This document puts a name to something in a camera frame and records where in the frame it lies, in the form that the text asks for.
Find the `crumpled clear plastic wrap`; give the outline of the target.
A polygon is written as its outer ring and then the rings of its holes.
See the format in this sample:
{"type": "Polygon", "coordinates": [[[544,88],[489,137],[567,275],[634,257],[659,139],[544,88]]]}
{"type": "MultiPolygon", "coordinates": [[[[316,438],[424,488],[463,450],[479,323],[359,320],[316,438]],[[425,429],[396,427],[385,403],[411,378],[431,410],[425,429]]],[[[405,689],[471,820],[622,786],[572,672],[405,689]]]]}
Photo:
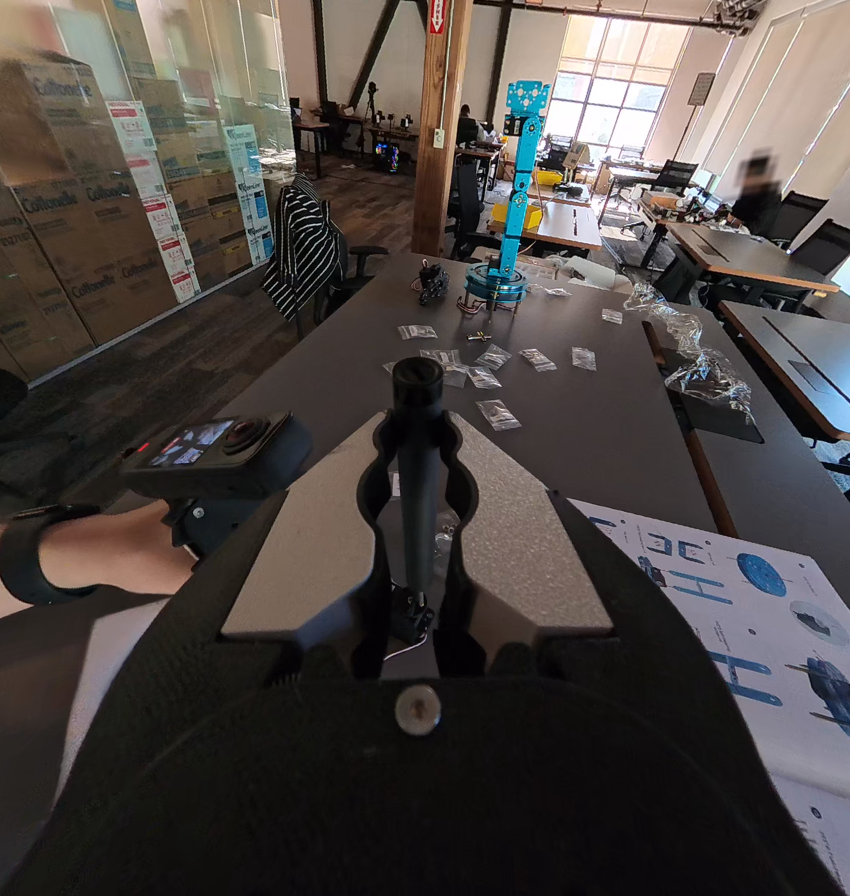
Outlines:
{"type": "Polygon", "coordinates": [[[656,334],[672,339],[671,347],[661,346],[658,352],[669,390],[737,414],[748,427],[755,425],[750,386],[730,359],[709,344],[697,312],[672,305],[649,283],[633,285],[623,308],[645,313],[656,334]]]}

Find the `small black servo motor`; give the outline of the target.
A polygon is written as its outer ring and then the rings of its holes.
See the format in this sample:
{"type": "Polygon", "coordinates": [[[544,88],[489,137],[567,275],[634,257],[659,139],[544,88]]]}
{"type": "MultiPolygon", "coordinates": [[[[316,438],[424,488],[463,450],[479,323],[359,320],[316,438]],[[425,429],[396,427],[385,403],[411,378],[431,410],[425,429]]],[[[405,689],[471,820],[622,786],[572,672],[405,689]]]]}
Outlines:
{"type": "Polygon", "coordinates": [[[395,581],[391,583],[391,589],[388,653],[384,657],[385,662],[425,644],[435,615],[423,591],[414,591],[395,581]]]}

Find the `white sign on stand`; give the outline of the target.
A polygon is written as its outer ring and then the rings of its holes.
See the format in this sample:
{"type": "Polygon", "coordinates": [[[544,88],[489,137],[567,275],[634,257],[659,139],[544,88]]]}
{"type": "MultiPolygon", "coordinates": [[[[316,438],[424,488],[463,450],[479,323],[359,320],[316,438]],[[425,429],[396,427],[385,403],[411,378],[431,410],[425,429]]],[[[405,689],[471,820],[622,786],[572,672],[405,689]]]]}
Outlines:
{"type": "Polygon", "coordinates": [[[678,160],[680,151],[685,145],[688,134],[690,132],[690,128],[692,127],[693,121],[697,115],[697,110],[701,107],[704,107],[704,105],[706,104],[715,79],[715,72],[702,72],[697,75],[692,90],[690,91],[687,99],[687,105],[689,108],[687,123],[677,142],[676,150],[671,157],[673,161],[678,160]]]}

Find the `black screwdriver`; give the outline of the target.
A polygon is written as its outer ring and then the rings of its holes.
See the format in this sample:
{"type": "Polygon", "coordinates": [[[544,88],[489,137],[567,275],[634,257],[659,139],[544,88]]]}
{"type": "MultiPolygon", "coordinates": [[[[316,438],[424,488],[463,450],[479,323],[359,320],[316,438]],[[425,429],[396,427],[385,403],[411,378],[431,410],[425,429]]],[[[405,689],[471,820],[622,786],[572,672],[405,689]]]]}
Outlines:
{"type": "Polygon", "coordinates": [[[395,365],[392,377],[406,580],[423,609],[434,566],[443,367],[428,357],[408,357],[395,365]]]}

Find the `black-and-white striped jacket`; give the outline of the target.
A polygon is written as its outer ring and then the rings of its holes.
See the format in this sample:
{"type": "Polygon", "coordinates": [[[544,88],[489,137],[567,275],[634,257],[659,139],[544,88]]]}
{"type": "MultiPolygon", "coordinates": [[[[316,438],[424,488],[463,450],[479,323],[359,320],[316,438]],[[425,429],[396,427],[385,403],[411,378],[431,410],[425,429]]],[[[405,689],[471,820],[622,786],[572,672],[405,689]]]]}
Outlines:
{"type": "Polygon", "coordinates": [[[347,270],[343,234],[304,173],[279,195],[274,215],[274,251],[261,282],[263,292],[287,322],[323,287],[341,281],[347,270]]]}

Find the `small black claw assembly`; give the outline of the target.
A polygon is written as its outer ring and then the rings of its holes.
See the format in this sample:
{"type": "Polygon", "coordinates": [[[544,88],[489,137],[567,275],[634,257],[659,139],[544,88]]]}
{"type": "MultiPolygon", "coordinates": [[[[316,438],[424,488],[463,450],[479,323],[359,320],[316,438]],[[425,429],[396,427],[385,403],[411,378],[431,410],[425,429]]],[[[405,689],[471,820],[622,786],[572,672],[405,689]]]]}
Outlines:
{"type": "Polygon", "coordinates": [[[421,306],[442,299],[448,292],[449,284],[449,275],[442,264],[422,260],[418,276],[413,283],[421,306]]]}

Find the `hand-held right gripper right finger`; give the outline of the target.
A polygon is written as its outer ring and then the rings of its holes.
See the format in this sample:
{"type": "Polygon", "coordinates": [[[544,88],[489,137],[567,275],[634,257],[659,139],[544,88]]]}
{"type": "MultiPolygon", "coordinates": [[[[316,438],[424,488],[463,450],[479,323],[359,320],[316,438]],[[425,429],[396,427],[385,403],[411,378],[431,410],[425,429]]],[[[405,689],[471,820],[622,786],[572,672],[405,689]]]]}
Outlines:
{"type": "Polygon", "coordinates": [[[613,622],[548,489],[455,412],[440,458],[457,517],[438,622],[443,678],[483,675],[508,644],[607,637],[613,622]]]}

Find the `person's left hand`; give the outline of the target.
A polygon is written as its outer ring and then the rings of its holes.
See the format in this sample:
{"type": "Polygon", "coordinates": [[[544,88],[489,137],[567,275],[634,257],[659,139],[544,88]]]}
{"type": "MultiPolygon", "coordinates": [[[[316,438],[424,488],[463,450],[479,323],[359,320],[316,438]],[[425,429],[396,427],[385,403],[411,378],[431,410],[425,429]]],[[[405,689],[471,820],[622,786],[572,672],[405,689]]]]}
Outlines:
{"type": "Polygon", "coordinates": [[[173,595],[192,576],[195,559],[173,545],[172,531],[162,521],[168,510],[159,500],[119,514],[53,524],[38,548],[43,575],[58,588],[110,586],[173,595]]]}

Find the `dark wood-edged desk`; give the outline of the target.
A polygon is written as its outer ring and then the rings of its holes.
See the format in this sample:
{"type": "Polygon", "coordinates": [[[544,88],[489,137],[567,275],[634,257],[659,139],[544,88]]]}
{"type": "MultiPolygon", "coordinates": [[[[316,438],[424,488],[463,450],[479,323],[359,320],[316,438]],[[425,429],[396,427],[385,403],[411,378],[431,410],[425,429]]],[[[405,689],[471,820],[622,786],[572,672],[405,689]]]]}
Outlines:
{"type": "Polygon", "coordinates": [[[734,338],[805,437],[850,442],[850,324],[724,302],[734,338]]]}
{"type": "Polygon", "coordinates": [[[543,217],[532,229],[524,229],[521,241],[561,246],[587,252],[602,249],[598,218],[587,205],[550,201],[544,203],[543,217]]]}
{"type": "Polygon", "coordinates": [[[760,288],[777,284],[805,292],[840,291],[829,278],[795,262],[789,253],[763,239],[677,222],[668,222],[667,231],[689,284],[713,274],[760,288]]]}
{"type": "Polygon", "coordinates": [[[718,532],[811,556],[850,609],[850,505],[722,326],[694,309],[703,336],[751,391],[762,442],[695,430],[669,394],[718,532]]]}

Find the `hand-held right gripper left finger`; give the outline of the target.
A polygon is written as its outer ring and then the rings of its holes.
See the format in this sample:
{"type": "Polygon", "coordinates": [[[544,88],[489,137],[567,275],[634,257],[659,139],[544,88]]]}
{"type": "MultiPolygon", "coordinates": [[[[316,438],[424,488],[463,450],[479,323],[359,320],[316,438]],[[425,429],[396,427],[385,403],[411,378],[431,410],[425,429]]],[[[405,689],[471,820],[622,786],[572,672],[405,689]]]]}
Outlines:
{"type": "Polygon", "coordinates": [[[387,411],[376,413],[287,490],[221,635],[333,648],[356,678],[377,678],[392,615],[378,517],[390,501],[387,411]]]}

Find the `black wristwatch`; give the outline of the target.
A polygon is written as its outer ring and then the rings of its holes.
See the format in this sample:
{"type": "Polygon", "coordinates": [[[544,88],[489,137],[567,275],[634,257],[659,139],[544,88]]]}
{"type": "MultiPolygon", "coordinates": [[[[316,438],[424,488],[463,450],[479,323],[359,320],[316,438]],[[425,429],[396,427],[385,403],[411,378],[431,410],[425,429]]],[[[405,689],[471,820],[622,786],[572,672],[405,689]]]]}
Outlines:
{"type": "Polygon", "coordinates": [[[51,526],[94,516],[93,504],[54,504],[20,511],[11,517],[0,536],[0,581],[6,591],[28,606],[56,606],[92,595],[97,585],[60,588],[42,572],[39,549],[51,526]]]}

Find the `dark grey desk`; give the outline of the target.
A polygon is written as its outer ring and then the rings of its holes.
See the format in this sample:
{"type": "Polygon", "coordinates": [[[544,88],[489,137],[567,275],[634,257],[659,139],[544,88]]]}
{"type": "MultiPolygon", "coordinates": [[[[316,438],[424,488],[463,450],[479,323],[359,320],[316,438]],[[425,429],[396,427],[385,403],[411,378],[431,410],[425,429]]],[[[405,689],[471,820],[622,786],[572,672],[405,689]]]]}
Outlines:
{"type": "MultiPolygon", "coordinates": [[[[270,364],[242,393],[207,406],[160,409],[151,434],[224,413],[290,409],[311,432],[312,462],[387,407],[382,364],[415,353],[397,326],[431,322],[440,348],[462,347],[468,327],[456,310],[463,277],[453,271],[444,303],[422,308],[411,290],[419,260],[395,256],[356,297],[270,364]]],[[[695,468],[657,372],[642,323],[600,319],[621,300],[570,287],[537,293],[515,317],[488,328],[509,350],[535,348],[557,364],[534,372],[520,357],[502,370],[501,398],[522,423],[493,433],[475,406],[477,389],[449,389],[446,407],[565,497],[714,530],[695,468]]],[[[33,845],[57,790],[65,728],[93,622],[149,604],[107,588],[59,609],[26,609],[0,621],[0,889],[33,845]]]]}

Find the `white foam packing frame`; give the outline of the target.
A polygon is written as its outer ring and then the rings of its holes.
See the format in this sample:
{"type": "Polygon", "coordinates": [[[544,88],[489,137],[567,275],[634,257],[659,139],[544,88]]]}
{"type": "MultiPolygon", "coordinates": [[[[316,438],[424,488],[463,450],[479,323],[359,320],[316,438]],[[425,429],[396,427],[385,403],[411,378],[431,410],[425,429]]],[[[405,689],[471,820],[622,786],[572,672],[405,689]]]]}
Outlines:
{"type": "Polygon", "coordinates": [[[70,708],[53,803],[61,797],[106,692],[128,655],[169,600],[165,597],[94,621],[70,708]]]}

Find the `assembly instruction booklet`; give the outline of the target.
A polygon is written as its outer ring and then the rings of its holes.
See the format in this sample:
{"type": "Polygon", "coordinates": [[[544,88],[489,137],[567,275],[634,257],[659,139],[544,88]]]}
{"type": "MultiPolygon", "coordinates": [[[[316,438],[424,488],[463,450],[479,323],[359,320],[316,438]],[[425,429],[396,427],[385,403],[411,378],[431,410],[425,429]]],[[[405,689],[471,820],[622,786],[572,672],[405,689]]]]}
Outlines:
{"type": "Polygon", "coordinates": [[[850,610],[809,556],[572,501],[692,626],[780,799],[850,894],[850,610]]]}

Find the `metal ceiling pipes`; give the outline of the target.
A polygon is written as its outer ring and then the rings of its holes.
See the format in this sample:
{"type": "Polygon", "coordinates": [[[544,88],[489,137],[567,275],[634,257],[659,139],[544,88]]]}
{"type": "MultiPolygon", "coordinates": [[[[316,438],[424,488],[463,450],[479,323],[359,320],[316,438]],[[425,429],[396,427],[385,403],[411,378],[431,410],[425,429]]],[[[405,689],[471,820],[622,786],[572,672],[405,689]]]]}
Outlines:
{"type": "Polygon", "coordinates": [[[712,28],[731,37],[744,37],[753,30],[767,1],[712,1],[706,11],[712,28]]]}

